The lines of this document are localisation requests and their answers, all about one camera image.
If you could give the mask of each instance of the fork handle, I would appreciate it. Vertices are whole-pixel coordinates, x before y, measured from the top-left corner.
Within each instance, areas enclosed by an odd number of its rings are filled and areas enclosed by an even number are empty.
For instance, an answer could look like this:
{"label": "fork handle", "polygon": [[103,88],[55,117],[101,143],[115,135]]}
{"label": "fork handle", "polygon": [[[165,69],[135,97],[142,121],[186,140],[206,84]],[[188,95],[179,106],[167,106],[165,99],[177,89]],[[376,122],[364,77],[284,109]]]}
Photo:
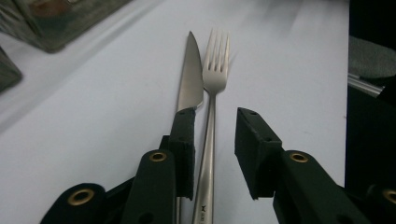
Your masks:
{"label": "fork handle", "polygon": [[213,223],[216,95],[209,97],[205,144],[199,172],[192,224]]}

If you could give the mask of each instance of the brass insert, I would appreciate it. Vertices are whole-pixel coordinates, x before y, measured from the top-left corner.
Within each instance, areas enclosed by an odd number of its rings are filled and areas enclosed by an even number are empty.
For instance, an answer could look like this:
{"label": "brass insert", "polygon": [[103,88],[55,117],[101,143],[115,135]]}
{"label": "brass insert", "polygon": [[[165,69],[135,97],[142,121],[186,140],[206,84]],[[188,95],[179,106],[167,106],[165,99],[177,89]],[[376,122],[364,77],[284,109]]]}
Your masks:
{"label": "brass insert", "polygon": [[396,204],[396,190],[384,189],[384,191],[382,191],[382,194],[386,199],[388,199],[388,201]]}
{"label": "brass insert", "polygon": [[297,162],[308,162],[308,158],[305,155],[297,152],[291,153],[290,158]]}
{"label": "brass insert", "polygon": [[151,161],[164,161],[166,160],[166,154],[163,152],[154,152],[149,155],[149,159]]}
{"label": "brass insert", "polygon": [[67,202],[73,206],[79,206],[90,201],[95,192],[91,189],[79,189],[70,195]]}

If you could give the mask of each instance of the black plastic bracket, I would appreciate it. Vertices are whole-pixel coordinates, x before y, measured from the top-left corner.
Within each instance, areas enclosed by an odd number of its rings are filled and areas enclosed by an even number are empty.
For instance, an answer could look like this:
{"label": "black plastic bracket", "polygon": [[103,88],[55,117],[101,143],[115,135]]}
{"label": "black plastic bracket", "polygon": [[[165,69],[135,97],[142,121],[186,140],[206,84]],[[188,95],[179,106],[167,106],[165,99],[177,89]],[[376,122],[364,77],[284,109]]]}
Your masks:
{"label": "black plastic bracket", "polygon": [[104,219],[105,189],[79,184],[65,191],[44,216],[41,224],[96,224]]}
{"label": "black plastic bracket", "polygon": [[238,108],[235,155],[253,199],[275,193],[279,223],[370,223],[312,156],[285,151],[255,111]]}
{"label": "black plastic bracket", "polygon": [[195,110],[183,109],[175,114],[170,136],[164,136],[160,149],[167,149],[175,156],[177,197],[192,200],[195,147],[194,147]]}
{"label": "black plastic bracket", "polygon": [[146,153],[123,209],[120,224],[175,223],[175,159],[168,150]]}

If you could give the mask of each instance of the cutlery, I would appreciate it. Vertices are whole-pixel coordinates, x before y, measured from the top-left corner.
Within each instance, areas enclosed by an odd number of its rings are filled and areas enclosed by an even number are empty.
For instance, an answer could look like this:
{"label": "cutlery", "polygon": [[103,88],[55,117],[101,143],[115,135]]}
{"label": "cutlery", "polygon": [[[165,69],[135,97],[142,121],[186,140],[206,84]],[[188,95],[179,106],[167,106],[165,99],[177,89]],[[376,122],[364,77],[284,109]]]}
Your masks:
{"label": "cutlery", "polygon": [[[183,72],[178,93],[177,113],[184,113],[186,109],[195,110],[204,100],[204,83],[202,80],[201,55],[192,32],[187,39],[186,53],[184,56]],[[180,223],[181,198],[177,197],[177,221]]]}
{"label": "cutlery", "polygon": [[228,34],[220,34],[212,30],[202,73],[204,88],[209,94],[209,109],[192,224],[213,223],[216,95],[224,91],[227,83],[229,51]]}

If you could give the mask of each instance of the black object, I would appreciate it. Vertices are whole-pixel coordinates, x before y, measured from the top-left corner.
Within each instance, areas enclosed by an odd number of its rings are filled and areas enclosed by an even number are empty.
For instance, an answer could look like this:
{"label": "black object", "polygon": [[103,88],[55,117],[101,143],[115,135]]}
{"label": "black object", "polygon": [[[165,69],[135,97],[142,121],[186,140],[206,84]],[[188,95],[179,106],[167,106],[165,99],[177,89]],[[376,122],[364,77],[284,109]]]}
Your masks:
{"label": "black object", "polygon": [[345,192],[312,156],[284,151],[255,111],[238,108],[235,155],[253,199],[275,194],[281,224],[396,223],[396,191],[372,186],[365,197]]}
{"label": "black object", "polygon": [[349,34],[387,48],[396,49],[394,9],[388,0],[351,0],[349,5]]}
{"label": "black object", "polygon": [[0,92],[21,81],[21,71],[0,48]]}
{"label": "black object", "polygon": [[134,178],[105,192],[95,184],[65,191],[41,224],[173,224],[176,196],[192,198],[195,110],[176,113],[160,149],[146,153]]}
{"label": "black object", "polygon": [[392,85],[377,99],[347,89],[346,189],[360,197],[373,184],[396,189],[396,107],[392,104],[396,95],[389,94],[396,88]]}

